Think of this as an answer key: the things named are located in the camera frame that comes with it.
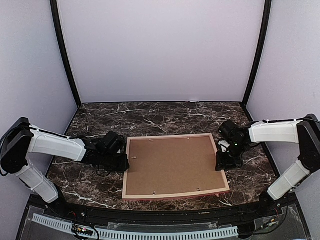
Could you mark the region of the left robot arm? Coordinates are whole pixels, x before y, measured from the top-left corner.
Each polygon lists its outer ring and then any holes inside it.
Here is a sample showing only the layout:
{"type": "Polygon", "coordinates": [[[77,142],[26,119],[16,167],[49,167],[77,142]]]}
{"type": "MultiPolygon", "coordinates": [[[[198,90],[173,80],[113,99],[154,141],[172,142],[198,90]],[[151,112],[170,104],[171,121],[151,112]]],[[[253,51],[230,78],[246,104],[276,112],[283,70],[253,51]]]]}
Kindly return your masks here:
{"type": "Polygon", "coordinates": [[[60,157],[73,162],[103,168],[108,173],[125,172],[130,164],[125,153],[127,142],[114,131],[102,138],[91,139],[83,135],[66,136],[41,129],[19,118],[0,140],[0,174],[15,175],[43,201],[51,204],[51,210],[60,218],[71,213],[63,194],[38,170],[29,154],[60,157]]]}

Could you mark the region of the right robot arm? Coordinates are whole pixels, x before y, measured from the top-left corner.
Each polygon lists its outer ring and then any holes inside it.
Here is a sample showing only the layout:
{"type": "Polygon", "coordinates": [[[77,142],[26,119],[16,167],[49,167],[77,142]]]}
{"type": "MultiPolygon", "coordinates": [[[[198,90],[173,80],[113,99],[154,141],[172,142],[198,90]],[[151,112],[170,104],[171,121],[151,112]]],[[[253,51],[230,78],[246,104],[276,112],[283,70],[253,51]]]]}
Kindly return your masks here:
{"type": "Polygon", "coordinates": [[[320,121],[314,114],[302,118],[251,121],[238,126],[232,120],[223,122],[218,133],[222,139],[216,152],[216,171],[243,166],[243,154],[261,144],[296,145],[295,162],[264,192],[255,205],[255,213],[266,217],[275,208],[274,201],[320,169],[320,121]]]}

